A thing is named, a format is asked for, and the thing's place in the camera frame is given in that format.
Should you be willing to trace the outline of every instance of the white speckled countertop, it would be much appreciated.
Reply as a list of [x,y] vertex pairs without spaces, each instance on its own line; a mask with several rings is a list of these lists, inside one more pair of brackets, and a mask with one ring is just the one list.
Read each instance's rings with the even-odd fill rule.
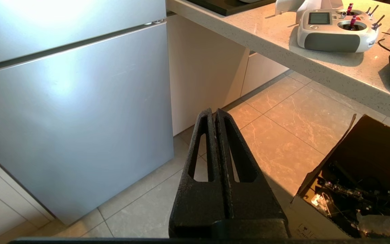
[[[355,0],[353,9],[383,14],[381,32],[390,33],[390,5],[372,0]],[[296,13],[274,16],[275,5],[224,17],[186,0],[167,0],[167,9],[217,32],[327,87],[336,90],[390,117],[390,52],[375,44],[359,54],[326,53],[297,45]],[[390,36],[377,40],[390,48]]]

